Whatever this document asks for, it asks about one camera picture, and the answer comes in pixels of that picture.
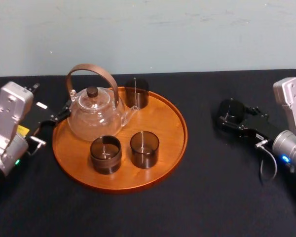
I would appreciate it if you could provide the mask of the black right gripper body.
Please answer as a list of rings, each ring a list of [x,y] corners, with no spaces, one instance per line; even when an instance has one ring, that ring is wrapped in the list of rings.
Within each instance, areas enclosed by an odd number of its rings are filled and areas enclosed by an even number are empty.
[[[275,139],[284,131],[268,121],[267,117],[248,116],[237,125],[240,135],[253,137],[256,142],[267,140],[266,146],[271,149]]]

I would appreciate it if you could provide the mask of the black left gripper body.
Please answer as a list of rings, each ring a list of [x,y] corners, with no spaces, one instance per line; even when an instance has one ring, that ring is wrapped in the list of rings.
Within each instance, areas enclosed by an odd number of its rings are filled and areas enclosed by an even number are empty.
[[[17,126],[17,134],[23,138],[36,136],[45,126],[56,126],[56,114],[41,102],[34,102],[30,111]]]

